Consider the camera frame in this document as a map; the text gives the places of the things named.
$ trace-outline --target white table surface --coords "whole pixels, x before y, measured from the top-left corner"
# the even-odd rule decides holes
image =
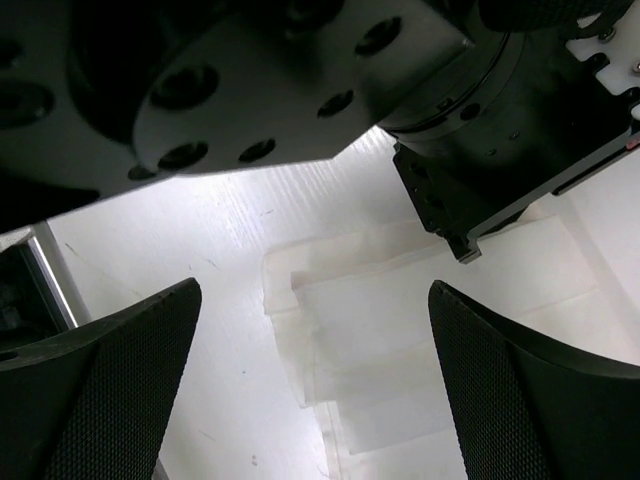
[[[202,286],[161,451],[172,480],[326,478],[320,431],[294,400],[263,314],[261,262],[291,241],[415,219],[392,156],[373,130],[332,161],[174,179],[50,222],[93,318],[189,276]],[[636,308],[637,160],[569,195]]]

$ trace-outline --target scratch on table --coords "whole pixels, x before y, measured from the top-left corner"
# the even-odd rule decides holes
[[[65,243],[64,246],[67,247],[69,251],[73,253],[76,257],[80,258],[80,255],[78,255],[78,252],[76,252],[71,245],[69,245],[68,243]]]
[[[131,288],[129,285],[125,285],[124,282],[122,282],[118,278],[116,278],[113,275],[107,273],[105,270],[103,270],[99,266],[95,265],[93,262],[91,262],[91,261],[87,260],[86,258],[84,258],[82,255],[80,255],[78,252],[76,252],[74,250],[74,248],[71,245],[69,245],[68,243],[65,242],[64,246],[67,247],[69,249],[69,251],[71,253],[73,253],[78,258],[78,260],[80,260],[85,265],[87,265],[87,266],[91,267],[92,269],[94,269],[96,272],[98,272],[100,275],[102,275],[106,279],[111,280],[112,282],[114,282],[115,284],[117,284],[120,287],[124,288],[125,290],[129,290],[136,297],[138,297],[140,299],[144,298],[144,295],[142,295],[140,292],[138,292],[137,290]]]
[[[318,467],[318,472],[320,472],[320,475],[322,475],[324,478],[331,479],[331,476],[328,473],[324,473],[322,471],[322,469],[320,468],[320,465],[316,465],[316,467]]]
[[[213,438],[211,435],[209,435],[207,432],[203,432],[202,430],[198,430],[202,435],[204,435],[205,437],[207,437],[209,440],[211,440],[213,443],[218,443],[216,442],[216,439]]]
[[[208,258],[205,258],[204,261],[207,262],[209,265],[213,265],[217,270],[220,270],[220,267],[217,266],[215,263],[213,263],[213,260],[209,260]]]

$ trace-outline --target bolt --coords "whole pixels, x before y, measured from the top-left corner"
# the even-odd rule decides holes
[[[13,68],[18,65],[22,47],[13,40],[0,38],[0,69]]]
[[[438,104],[436,108],[442,112],[449,108],[451,105],[453,105],[453,100],[451,100],[450,98],[445,98]]]
[[[609,43],[611,40],[613,40],[613,37],[615,36],[616,36],[616,27],[610,27],[604,32],[602,32],[600,35],[598,35],[598,41],[600,43]]]
[[[47,114],[47,109],[44,107],[38,107],[38,109],[33,112],[33,116],[36,118],[42,118],[46,114]]]
[[[428,218],[424,221],[424,229],[429,233],[434,233],[438,229],[438,227],[436,227],[436,224],[433,220]]]
[[[640,89],[637,87],[630,88],[625,94],[629,100],[635,101],[638,99],[638,95],[640,95]]]

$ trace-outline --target translucent plastic sheet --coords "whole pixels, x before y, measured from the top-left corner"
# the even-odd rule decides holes
[[[428,320],[435,279],[561,341],[637,361],[562,219],[515,225],[481,248],[459,265],[416,223],[265,259],[265,310],[300,404],[314,407],[332,478],[465,478]]]

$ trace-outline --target screw hole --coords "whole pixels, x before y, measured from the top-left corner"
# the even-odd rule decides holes
[[[253,163],[256,160],[260,160],[261,158],[269,155],[276,148],[276,141],[273,138],[269,140],[263,140],[262,142],[254,143],[249,148],[247,148],[240,157],[238,161],[242,163]]]
[[[424,199],[425,203],[437,210],[444,210],[444,203],[439,198],[428,197]]]
[[[329,118],[340,113],[353,102],[353,90],[334,95],[318,110],[318,118]]]
[[[356,55],[370,57],[381,52],[396,39],[400,30],[400,17],[393,17],[374,25],[356,45]]]
[[[616,27],[609,27],[604,32],[598,35],[598,41],[600,43],[609,43],[616,36]]]
[[[409,166],[409,170],[411,170],[413,173],[415,173],[419,177],[424,178],[425,180],[430,180],[429,172],[427,172],[427,169],[424,168],[422,165],[419,165],[414,162]]]
[[[200,105],[218,88],[220,77],[211,67],[185,68],[169,75],[151,93],[151,103],[165,110],[186,110]]]
[[[426,219],[422,224],[424,225],[424,229],[429,233],[433,233],[438,229],[435,222],[430,218]]]
[[[596,53],[586,60],[585,65],[587,66],[587,69],[590,71],[590,73],[592,75],[595,75],[604,67],[609,65],[609,63],[609,57],[607,57],[604,53]]]
[[[462,111],[460,112],[460,120],[464,122],[468,122],[469,120],[476,118],[479,113],[480,113],[480,104],[472,103],[462,109]]]
[[[625,95],[629,100],[637,100],[640,97],[640,88],[630,88],[625,92]]]
[[[142,182],[144,180],[149,180],[155,177],[156,174],[151,170],[146,169],[142,165],[136,165],[129,170],[127,177],[129,180],[133,180],[134,182]]]
[[[53,108],[53,95],[33,83],[0,81],[0,129],[29,125]]]
[[[191,167],[202,160],[208,151],[209,147],[204,142],[187,143],[174,148],[162,157],[158,162],[158,168],[175,172]]]
[[[441,111],[444,112],[445,110],[447,110],[448,108],[450,108],[453,105],[453,100],[451,100],[450,98],[445,98],[443,101],[441,101],[436,108]]]
[[[291,0],[287,8],[291,32],[316,30],[331,22],[340,12],[344,0]]]
[[[18,352],[0,352],[0,362],[13,360],[18,356]]]
[[[13,68],[22,55],[22,47],[13,40],[0,39],[0,68]]]

